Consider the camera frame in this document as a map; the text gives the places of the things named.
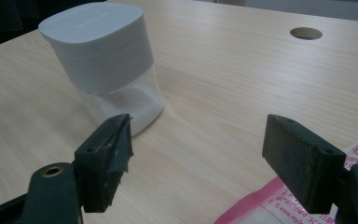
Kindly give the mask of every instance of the white container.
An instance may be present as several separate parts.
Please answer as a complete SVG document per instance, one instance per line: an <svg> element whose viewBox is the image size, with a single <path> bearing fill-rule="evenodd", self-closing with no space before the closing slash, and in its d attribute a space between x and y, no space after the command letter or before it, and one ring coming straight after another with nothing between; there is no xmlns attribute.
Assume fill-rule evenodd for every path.
<svg viewBox="0 0 358 224"><path fill-rule="evenodd" d="M134 135L158 116L162 102L140 8L90 3L45 19L39 30L98 124L129 113Z"/></svg>

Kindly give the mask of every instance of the white lid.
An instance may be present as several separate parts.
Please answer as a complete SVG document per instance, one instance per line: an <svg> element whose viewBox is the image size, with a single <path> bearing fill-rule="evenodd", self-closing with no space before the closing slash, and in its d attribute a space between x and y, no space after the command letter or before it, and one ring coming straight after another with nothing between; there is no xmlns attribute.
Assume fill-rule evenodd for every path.
<svg viewBox="0 0 358 224"><path fill-rule="evenodd" d="M143 11L114 3L89 3L39 24L52 47L67 56L90 57L116 48L145 31Z"/></svg>
<svg viewBox="0 0 358 224"><path fill-rule="evenodd" d="M138 7L89 3L45 19L39 30L82 91L117 91L153 64L143 11Z"/></svg>

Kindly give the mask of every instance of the pink plastic bag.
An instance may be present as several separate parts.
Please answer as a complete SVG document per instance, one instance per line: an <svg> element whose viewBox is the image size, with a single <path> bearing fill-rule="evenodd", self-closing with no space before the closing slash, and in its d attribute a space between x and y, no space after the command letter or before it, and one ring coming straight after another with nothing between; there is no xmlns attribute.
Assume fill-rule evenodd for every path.
<svg viewBox="0 0 358 224"><path fill-rule="evenodd" d="M348 147L345 168L358 163L358 143ZM214 224L333 224L337 207L333 205L329 215L310 215L279 177L262 189L239 200Z"/></svg>

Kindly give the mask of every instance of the wooden table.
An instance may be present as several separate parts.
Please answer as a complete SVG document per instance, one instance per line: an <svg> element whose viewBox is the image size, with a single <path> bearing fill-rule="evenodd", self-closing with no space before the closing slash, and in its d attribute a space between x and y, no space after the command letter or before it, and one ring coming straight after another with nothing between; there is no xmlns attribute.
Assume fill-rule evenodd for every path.
<svg viewBox="0 0 358 224"><path fill-rule="evenodd" d="M120 0L145 11L164 101L133 138L113 206L85 223L213 223L275 174L267 114L338 148L358 141L358 22L186 0ZM296 27L323 33L290 35ZM72 161L97 128L38 31L0 45L0 203L42 166Z"/></svg>

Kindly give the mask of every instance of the plastic packaging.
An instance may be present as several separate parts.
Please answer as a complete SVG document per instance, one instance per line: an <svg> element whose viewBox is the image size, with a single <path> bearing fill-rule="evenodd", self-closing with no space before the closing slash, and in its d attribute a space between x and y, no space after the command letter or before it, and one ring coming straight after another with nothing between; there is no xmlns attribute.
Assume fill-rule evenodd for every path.
<svg viewBox="0 0 358 224"><path fill-rule="evenodd" d="M130 113L132 135L162 109L143 11L89 3L39 24L98 124Z"/></svg>
<svg viewBox="0 0 358 224"><path fill-rule="evenodd" d="M344 150L347 154L345 168L358 163L358 143ZM333 224L337 207L332 206L329 215L311 215L301 206L279 177L275 177L262 189L239 200L214 224Z"/></svg>

